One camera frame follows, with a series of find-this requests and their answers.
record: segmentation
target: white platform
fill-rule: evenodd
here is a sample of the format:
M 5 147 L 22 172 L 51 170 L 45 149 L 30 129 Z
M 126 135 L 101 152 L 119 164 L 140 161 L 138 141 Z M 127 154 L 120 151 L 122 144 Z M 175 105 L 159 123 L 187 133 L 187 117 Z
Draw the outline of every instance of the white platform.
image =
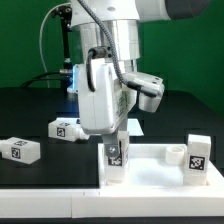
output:
M 100 189 L 0 190 L 0 218 L 224 216 L 224 179 L 210 163 L 207 186 L 183 186 L 183 167 L 165 164 L 167 145 L 130 145 L 123 185 Z
M 224 179 L 209 163 L 207 186 L 183 186 L 183 167 L 165 163 L 168 145 L 130 145 L 123 185 L 107 186 L 102 145 L 100 190 L 73 194 L 73 217 L 224 216 Z

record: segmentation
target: blue light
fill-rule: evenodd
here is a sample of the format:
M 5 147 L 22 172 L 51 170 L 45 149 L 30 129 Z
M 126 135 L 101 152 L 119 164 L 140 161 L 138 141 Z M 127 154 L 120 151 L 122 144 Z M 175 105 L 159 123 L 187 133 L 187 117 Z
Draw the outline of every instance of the blue light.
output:
M 76 89 L 76 66 L 72 69 L 72 89 Z

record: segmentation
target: black cable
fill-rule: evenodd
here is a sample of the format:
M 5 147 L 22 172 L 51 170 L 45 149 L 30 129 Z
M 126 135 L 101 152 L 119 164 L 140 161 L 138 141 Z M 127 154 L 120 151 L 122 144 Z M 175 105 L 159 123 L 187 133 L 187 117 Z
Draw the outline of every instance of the black cable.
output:
M 29 87 L 32 83 L 34 82 L 42 82 L 42 81 L 66 81 L 68 79 L 32 79 L 32 80 L 29 80 L 25 83 L 23 83 L 20 87 L 22 88 L 27 88 Z
M 49 76 L 49 75 L 58 75 L 58 74 L 60 74 L 59 71 L 46 72 L 46 73 L 43 73 L 41 75 L 38 75 L 38 76 L 34 77 L 33 79 L 41 79 L 41 78 L 44 78 L 44 77 Z
M 95 92 L 96 89 L 93 85 L 93 78 L 92 78 L 92 66 L 91 66 L 91 61 L 93 58 L 93 51 L 89 51 L 87 61 L 86 61 L 86 75 L 87 75 L 87 83 L 90 91 Z

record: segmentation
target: white block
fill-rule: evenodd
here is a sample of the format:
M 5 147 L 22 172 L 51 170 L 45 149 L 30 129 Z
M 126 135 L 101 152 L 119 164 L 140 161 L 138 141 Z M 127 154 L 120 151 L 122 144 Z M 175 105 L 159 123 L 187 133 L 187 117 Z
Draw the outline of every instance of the white block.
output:
M 184 169 L 185 185 L 206 185 L 210 151 L 209 136 L 189 135 Z
M 40 143 L 10 138 L 1 142 L 2 158 L 31 164 L 40 159 Z
M 87 140 L 89 138 L 89 135 L 83 132 L 78 120 L 76 122 L 63 120 L 51 122 L 48 124 L 48 136 L 72 142 L 75 142 L 77 139 Z
M 127 131 L 118 132 L 121 153 L 117 158 L 108 158 L 104 150 L 104 172 L 108 185 L 122 183 L 128 172 L 129 134 Z

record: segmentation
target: white cylinder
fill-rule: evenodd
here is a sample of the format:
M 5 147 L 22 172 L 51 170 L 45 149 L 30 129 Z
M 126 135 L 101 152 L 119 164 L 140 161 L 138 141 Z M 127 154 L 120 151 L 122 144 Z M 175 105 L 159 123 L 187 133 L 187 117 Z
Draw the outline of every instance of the white cylinder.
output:
M 139 20 L 135 0 L 85 0 L 85 2 L 101 21 Z M 71 3 L 71 27 L 94 22 L 77 0 L 71 0 Z
M 181 166 L 184 164 L 185 150 L 181 146 L 168 146 L 166 148 L 166 163 L 174 166 Z

